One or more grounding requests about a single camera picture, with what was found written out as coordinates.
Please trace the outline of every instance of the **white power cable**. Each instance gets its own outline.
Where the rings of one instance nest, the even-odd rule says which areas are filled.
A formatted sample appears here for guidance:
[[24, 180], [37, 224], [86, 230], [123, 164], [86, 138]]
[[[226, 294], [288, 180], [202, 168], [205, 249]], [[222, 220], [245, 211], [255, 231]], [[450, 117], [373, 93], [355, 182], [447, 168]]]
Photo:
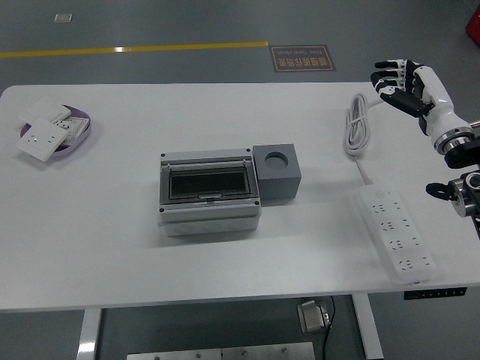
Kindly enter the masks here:
[[373, 182], [365, 173], [358, 156], [367, 148], [370, 142], [371, 131], [368, 124], [368, 109], [382, 102], [382, 99], [378, 99], [368, 103], [364, 94], [357, 94], [353, 98], [350, 109], [346, 114], [346, 131], [343, 147], [348, 154], [355, 158], [358, 171], [366, 185], [373, 184]]

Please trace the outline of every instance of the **white robotic hand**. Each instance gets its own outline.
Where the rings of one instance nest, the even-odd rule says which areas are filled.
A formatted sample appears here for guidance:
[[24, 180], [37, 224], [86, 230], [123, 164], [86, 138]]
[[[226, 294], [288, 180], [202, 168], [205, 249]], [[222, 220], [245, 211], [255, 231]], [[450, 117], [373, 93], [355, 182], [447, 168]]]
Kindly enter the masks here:
[[455, 115], [452, 99], [431, 67], [400, 59], [377, 62], [375, 68], [384, 69], [370, 76], [376, 92], [386, 103], [418, 117], [421, 130], [449, 167], [479, 162], [480, 144], [465, 146], [475, 137], [470, 124]]

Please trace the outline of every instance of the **power socket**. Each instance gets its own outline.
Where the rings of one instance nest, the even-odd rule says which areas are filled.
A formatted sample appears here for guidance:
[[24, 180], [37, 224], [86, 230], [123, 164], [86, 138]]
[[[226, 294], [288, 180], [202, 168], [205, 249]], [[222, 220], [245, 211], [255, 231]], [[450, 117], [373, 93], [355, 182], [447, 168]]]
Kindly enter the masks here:
[[392, 186], [361, 187], [355, 195], [355, 203], [393, 281], [419, 284], [434, 275], [437, 267]]
[[39, 118], [15, 146], [39, 160], [46, 161], [67, 135], [68, 131], [65, 129]]

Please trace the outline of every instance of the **table leg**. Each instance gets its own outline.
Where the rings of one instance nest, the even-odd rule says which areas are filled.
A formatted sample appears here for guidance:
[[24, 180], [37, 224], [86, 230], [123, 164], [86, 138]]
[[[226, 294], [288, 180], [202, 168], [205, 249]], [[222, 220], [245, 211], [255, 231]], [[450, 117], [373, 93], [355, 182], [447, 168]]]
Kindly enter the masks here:
[[358, 327], [360, 328], [361, 341], [367, 360], [383, 359], [382, 346], [378, 338], [375, 319], [368, 300], [368, 294], [352, 295]]
[[76, 360], [95, 360], [102, 309], [86, 309]]

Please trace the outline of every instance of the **white power strip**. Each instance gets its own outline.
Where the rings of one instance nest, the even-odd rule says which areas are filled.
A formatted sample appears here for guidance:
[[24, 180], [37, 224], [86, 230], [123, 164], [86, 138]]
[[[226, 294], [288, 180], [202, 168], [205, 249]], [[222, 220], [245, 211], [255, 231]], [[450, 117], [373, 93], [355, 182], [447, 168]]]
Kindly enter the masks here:
[[392, 280], [418, 284], [432, 277], [437, 267], [392, 186], [365, 185], [355, 203]]

